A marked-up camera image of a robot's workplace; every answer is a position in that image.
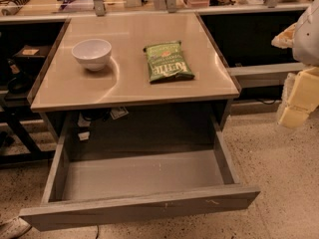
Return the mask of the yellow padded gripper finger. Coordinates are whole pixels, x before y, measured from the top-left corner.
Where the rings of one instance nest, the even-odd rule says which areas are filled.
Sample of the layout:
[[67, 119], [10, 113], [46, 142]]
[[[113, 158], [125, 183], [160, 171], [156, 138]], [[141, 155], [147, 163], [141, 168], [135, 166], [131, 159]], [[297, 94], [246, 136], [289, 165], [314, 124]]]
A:
[[275, 36], [271, 41], [271, 45], [280, 49], [292, 48], [294, 42], [295, 27], [296, 24], [293, 23], [280, 34]]
[[313, 67], [289, 73], [282, 92], [282, 103], [277, 111], [277, 123], [297, 128], [319, 107], [319, 68]]

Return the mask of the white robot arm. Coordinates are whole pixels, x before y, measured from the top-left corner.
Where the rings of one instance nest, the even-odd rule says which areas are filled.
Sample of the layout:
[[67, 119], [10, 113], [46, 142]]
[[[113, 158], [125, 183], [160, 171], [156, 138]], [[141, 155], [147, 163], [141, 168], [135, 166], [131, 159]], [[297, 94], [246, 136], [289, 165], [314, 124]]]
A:
[[292, 49], [293, 58], [309, 69], [289, 73], [284, 83], [277, 123], [297, 128], [319, 107], [319, 0], [314, 0], [298, 21], [275, 36], [271, 45]]

